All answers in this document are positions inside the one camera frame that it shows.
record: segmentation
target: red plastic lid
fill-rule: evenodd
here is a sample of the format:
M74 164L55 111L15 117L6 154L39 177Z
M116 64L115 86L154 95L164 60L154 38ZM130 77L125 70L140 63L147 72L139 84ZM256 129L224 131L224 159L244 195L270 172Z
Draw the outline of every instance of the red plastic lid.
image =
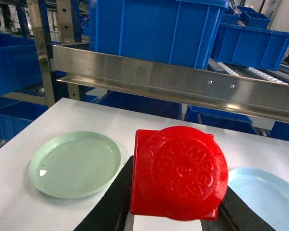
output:
M166 128L144 144L138 158L139 190L165 217L200 219L225 196L227 163L212 135L190 127Z

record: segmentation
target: stainless steel rail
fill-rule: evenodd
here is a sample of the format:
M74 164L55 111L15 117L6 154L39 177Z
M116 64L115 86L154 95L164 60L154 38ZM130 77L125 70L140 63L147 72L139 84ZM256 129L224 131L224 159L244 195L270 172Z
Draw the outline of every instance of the stainless steel rail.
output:
M289 86L55 45L58 81L289 122Z

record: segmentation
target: light blue plate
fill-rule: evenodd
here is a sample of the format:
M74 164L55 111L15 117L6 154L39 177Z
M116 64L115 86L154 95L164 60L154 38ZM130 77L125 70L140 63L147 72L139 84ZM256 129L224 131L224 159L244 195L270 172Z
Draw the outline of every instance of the light blue plate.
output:
M229 172L229 187L276 231L289 231L289 183L244 167Z

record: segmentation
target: white tabletop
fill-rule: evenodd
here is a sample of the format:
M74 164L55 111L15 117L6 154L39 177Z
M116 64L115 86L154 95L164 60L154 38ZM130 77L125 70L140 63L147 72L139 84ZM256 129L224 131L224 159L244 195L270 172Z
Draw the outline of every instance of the white tabletop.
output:
M138 129L160 130L185 125L211 133L223 150L229 170L256 167L289 182L289 142L145 115L70 99L61 99L0 149L0 231L73 230L107 188L78 200L51 198L31 183L28 166L49 140L72 131L94 131L119 147L122 165L133 155ZM200 222L135 216L134 230L201 230Z

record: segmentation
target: blue plastic bin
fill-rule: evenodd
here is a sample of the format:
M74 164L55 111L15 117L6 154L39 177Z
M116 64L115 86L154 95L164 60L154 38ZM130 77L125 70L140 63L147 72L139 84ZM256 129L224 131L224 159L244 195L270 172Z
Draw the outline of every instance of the blue plastic bin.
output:
M0 139L12 139L46 110L47 106L27 102L0 108Z
M239 115L198 106L189 105L187 107L185 121L249 134L258 134L252 125L252 121L246 115Z
M242 15L242 22L246 26L266 29L270 21L271 19L262 13L244 12Z
M94 102L96 102L97 100L98 100L98 96L86 94L86 102L88 102L88 103L94 103Z
M1 36L12 36L12 34L2 33L2 32L0 32L0 35Z
M182 104L138 95L110 91L95 102L99 105L141 112L172 119L182 119Z
M89 18L83 18L83 19L80 19L80 26L83 26L85 25L87 22L89 21Z
M17 102L19 102L19 101L0 97L0 108L17 103Z
M0 34L0 96L40 82L34 40Z
M221 19L221 23L228 23L228 24L234 24L236 25L237 22L241 19L241 16L238 14L234 14L234 10L226 10Z
M289 33L221 23L211 53L217 62L278 70Z
M272 130L268 132L268 136L284 141L289 141L289 124L283 122L275 122Z
M84 24L82 24L81 29L82 29L82 34L89 36L90 35L90 29L89 29L90 22L86 21Z
M90 49L204 69L228 5L227 0L92 0Z

